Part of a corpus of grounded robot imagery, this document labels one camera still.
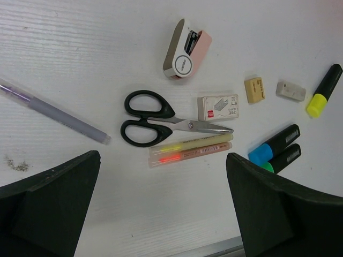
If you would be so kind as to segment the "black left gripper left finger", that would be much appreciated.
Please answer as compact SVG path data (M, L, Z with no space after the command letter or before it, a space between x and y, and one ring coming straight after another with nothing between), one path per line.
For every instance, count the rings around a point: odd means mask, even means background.
M1 187L1 256L74 256L101 157L91 150Z

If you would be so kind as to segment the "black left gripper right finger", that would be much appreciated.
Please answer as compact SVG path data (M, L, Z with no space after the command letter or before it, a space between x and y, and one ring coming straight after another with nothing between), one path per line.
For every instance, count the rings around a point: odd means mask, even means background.
M227 179L246 256L342 256L342 198L229 153Z

